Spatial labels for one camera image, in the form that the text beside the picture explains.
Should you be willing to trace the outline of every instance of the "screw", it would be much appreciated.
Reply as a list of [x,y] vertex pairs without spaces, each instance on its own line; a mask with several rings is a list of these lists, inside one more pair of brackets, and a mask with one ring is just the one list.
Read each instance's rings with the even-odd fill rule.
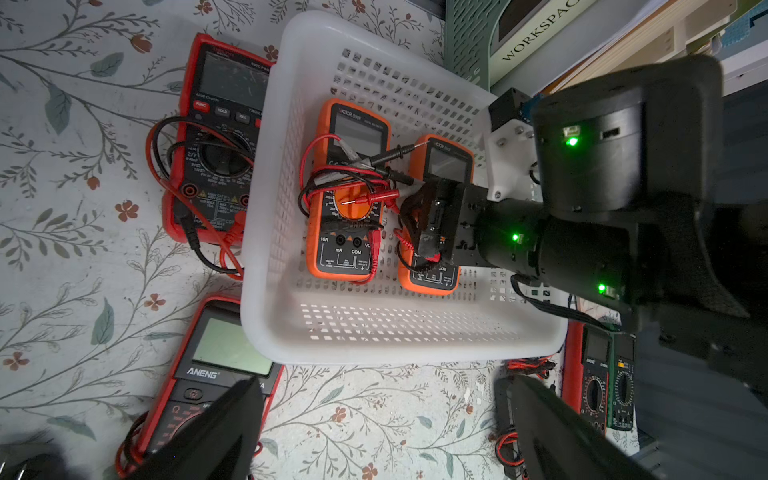
[[674,335],[669,335],[668,333],[662,333],[659,335],[659,342],[661,343],[675,343],[677,341],[677,337]]

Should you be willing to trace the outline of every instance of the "green multimeter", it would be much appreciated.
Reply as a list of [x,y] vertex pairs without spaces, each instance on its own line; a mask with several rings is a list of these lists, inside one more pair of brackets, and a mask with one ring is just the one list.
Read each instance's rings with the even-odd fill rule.
[[608,356],[608,428],[632,430],[634,424],[634,358],[637,337],[627,333],[611,335]]

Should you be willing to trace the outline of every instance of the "red button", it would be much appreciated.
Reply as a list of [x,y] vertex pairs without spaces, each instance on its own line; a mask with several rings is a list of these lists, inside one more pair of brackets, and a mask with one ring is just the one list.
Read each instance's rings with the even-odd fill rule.
[[192,102],[192,108],[194,108],[195,110],[201,111],[204,114],[210,111],[210,105],[205,103],[204,101],[199,101],[199,100],[195,100]]

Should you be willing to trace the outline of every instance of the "lcd screen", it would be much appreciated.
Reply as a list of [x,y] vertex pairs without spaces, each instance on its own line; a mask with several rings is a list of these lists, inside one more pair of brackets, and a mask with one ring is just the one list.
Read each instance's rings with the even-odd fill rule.
[[205,54],[200,92],[263,110],[269,79],[264,71],[209,52]]
[[[372,157],[382,151],[382,131],[354,121],[345,115],[336,116],[333,133],[343,138],[350,147],[364,157]],[[333,144],[338,145],[339,142],[334,140]]]
[[468,170],[470,168],[468,162],[451,157],[442,150],[434,147],[430,150],[429,173],[436,177],[456,180],[457,182],[469,182]]
[[257,375],[269,375],[272,368],[272,362],[253,348],[242,326],[216,318],[208,320],[192,360]]
[[608,337],[602,335],[587,335],[587,356],[600,362],[608,360]]
[[616,335],[616,355],[622,359],[634,360],[634,339],[629,335]]

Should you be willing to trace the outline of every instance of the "book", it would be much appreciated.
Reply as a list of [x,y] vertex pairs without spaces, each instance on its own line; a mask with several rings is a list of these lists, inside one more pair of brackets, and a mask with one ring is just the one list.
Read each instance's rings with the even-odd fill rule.
[[549,0],[512,0],[498,19],[491,36],[491,54],[504,46]]
[[594,53],[560,77],[547,91],[558,91],[612,72],[669,28],[696,11],[707,0],[669,0],[624,37]]
[[597,0],[517,68],[492,85],[491,92],[501,95],[510,88],[516,88],[530,96],[537,94],[612,38],[626,35],[664,1]]
[[594,2],[595,0],[549,0],[491,55],[488,61],[490,84],[493,85],[511,69],[520,65]]

